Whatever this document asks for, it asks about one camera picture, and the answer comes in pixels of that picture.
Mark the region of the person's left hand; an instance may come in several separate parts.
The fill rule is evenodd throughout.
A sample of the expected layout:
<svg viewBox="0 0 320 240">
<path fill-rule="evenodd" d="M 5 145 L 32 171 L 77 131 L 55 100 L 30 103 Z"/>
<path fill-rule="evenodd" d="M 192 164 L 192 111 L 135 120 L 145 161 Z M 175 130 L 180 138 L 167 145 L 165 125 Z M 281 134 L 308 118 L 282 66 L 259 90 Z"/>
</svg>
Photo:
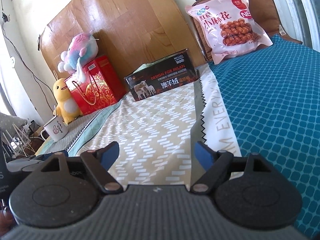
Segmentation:
<svg viewBox="0 0 320 240">
<path fill-rule="evenodd" d="M 0 236 L 5 235 L 11 230 L 11 227 L 15 224 L 14 217 L 10 211 L 10 208 L 1 199 L 0 209 Z"/>
</svg>

